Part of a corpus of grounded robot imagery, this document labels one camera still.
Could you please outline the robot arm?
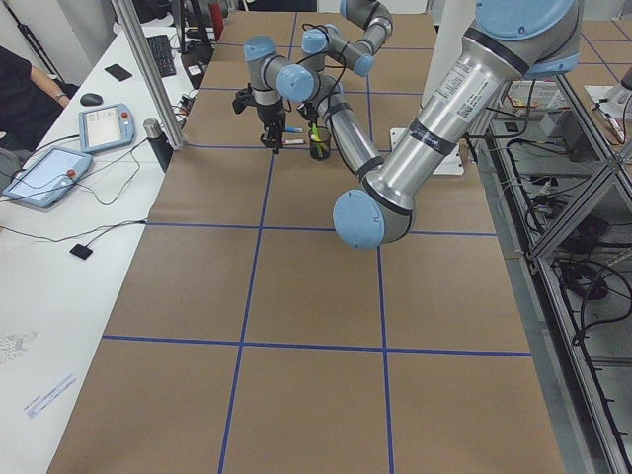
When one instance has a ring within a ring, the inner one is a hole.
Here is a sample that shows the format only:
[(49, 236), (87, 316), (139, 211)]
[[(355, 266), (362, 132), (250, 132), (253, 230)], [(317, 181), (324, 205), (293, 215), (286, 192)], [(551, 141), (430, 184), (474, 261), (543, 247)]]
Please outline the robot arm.
[(334, 82), (284, 57), (268, 60), (266, 86), (310, 102), (329, 127), (359, 186), (336, 201), (337, 234), (357, 249), (404, 237), (415, 221), (415, 196), (459, 139), (509, 83), (564, 74), (579, 59), (581, 1), (478, 1), (461, 37), (461, 53), (381, 158)]
[(287, 102), (304, 104), (307, 120), (313, 124), (318, 120), (320, 102), (331, 104), (340, 91), (340, 81), (325, 74), (327, 60), (365, 77), (373, 67), (374, 55), (392, 36), (392, 15), (379, 1), (342, 1), (340, 13), (363, 30), (361, 39), (344, 39), (332, 24), (307, 26), (301, 39), (303, 56), (297, 62), (278, 53), (268, 36), (252, 37), (243, 46), (250, 82), (235, 94), (233, 111), (241, 114), (248, 107), (255, 108), (263, 124), (260, 141), (274, 152), (283, 147)]

